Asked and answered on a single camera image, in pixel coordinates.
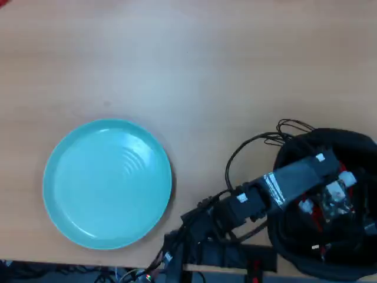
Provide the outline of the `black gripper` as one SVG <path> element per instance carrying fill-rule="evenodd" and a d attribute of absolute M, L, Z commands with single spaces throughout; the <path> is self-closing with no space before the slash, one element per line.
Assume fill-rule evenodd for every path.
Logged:
<path fill-rule="evenodd" d="M 352 214 L 348 189 L 354 185 L 353 178 L 339 178 L 325 186 L 322 192 L 322 213 L 326 223 Z"/>

